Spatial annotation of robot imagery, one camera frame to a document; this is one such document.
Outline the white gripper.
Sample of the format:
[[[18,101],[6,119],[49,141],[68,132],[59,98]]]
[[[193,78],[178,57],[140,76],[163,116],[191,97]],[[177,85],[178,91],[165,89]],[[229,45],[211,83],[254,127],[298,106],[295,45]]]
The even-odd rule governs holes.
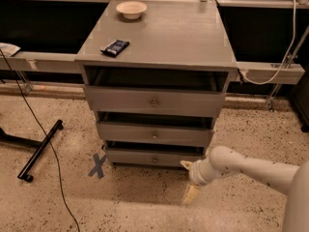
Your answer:
[[[181,160],[180,164],[186,170],[189,170],[189,179],[191,183],[186,186],[183,204],[188,205],[199,195],[201,188],[208,185],[211,181],[211,164],[206,160],[197,160],[193,163],[187,160]]]

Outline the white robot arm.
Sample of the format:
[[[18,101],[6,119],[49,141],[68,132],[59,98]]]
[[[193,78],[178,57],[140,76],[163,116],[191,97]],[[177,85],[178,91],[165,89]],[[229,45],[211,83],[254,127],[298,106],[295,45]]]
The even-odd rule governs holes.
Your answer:
[[[182,160],[181,165],[189,176],[183,204],[191,203],[201,187],[214,180],[244,174],[287,196],[282,232],[309,232],[309,161],[298,166],[254,159],[228,147],[217,146],[204,159]]]

